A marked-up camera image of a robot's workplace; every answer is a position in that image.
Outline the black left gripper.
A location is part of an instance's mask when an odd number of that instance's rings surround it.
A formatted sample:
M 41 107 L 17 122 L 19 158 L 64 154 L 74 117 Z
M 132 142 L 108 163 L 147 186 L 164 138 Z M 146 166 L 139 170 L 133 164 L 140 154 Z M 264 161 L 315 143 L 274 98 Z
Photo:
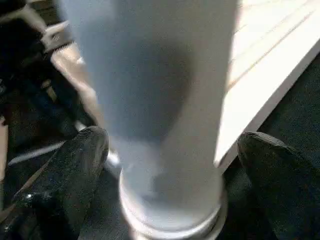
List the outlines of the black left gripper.
M 12 149 L 69 139 L 95 125 L 80 91 L 54 63 L 72 43 L 66 22 L 47 26 L 27 1 L 1 1 L 0 116 Z

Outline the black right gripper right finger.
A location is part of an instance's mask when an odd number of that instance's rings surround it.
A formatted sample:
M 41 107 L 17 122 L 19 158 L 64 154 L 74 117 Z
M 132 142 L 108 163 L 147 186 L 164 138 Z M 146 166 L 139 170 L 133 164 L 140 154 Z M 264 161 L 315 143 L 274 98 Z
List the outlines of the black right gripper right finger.
M 320 171 L 293 147 L 263 132 L 237 142 L 244 168 L 279 240 L 320 238 Z

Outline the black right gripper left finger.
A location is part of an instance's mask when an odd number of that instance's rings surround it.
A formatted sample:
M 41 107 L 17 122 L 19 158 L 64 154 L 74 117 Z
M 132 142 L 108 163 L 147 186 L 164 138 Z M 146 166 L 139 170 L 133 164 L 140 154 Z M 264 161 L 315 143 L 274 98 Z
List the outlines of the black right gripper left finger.
M 0 215 L 0 238 L 78 239 L 108 150 L 108 134 L 98 126 L 66 141 Z

